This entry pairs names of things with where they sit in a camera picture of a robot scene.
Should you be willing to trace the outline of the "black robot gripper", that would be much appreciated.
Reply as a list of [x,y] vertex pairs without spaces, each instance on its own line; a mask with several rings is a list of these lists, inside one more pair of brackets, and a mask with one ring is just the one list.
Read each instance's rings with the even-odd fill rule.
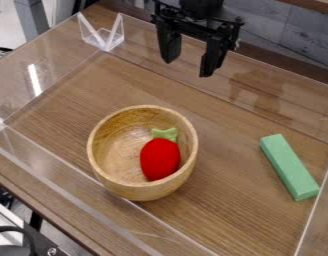
[[182,35],[206,41],[200,77],[210,77],[220,68],[228,49],[239,47],[244,19],[226,10],[224,0],[153,0],[151,22],[157,28],[160,54],[174,62],[182,53]]

